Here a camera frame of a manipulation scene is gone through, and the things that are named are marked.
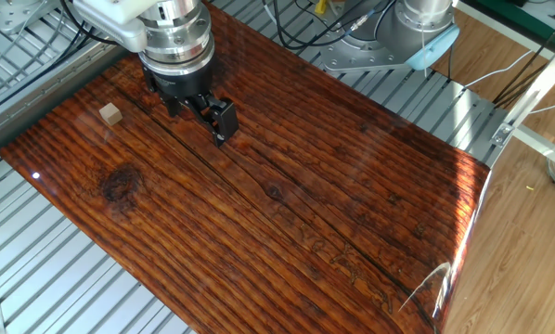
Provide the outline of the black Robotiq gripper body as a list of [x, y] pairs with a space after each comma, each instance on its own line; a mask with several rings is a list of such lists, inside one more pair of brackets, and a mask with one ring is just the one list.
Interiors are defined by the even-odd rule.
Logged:
[[212, 88], [214, 56], [179, 63], [159, 62], [141, 56], [140, 61], [151, 92], [184, 100], [207, 94]]

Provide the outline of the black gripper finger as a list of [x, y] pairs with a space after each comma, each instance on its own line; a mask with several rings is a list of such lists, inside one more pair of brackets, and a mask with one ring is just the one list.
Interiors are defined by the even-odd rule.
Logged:
[[183, 106], [181, 104], [181, 99], [178, 96], [173, 96], [160, 91], [159, 97], [161, 98], [164, 106], [167, 108], [170, 117], [176, 117], [182, 110]]
[[217, 148], [221, 147], [239, 129], [236, 107], [232, 100], [218, 99], [211, 92], [188, 96], [183, 104], [212, 134]]

